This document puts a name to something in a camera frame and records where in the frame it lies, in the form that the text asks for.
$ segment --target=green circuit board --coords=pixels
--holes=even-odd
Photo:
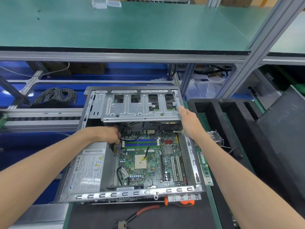
[[[133,140],[137,133],[124,135],[124,139]],[[130,185],[143,184],[144,188],[162,188],[186,185],[185,170],[182,162],[178,136],[173,132],[160,131],[143,159],[154,133],[144,131],[135,142],[121,143],[119,166],[126,169]],[[122,183],[127,180],[121,177]]]

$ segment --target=person's right hand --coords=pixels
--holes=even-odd
[[[183,130],[196,142],[196,144],[198,144],[202,136],[208,135],[207,132],[201,126],[195,113],[185,109],[183,106],[179,107],[179,112],[182,118]]]

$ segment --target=open computer tower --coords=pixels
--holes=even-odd
[[[118,146],[93,143],[64,170],[55,202],[198,200],[211,182],[178,111],[178,87],[88,87],[78,130],[114,126]]]

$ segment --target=green work surface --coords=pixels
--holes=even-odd
[[[270,52],[305,54],[305,12],[302,11],[271,48]]]
[[[247,51],[269,8],[0,0],[0,46]]]

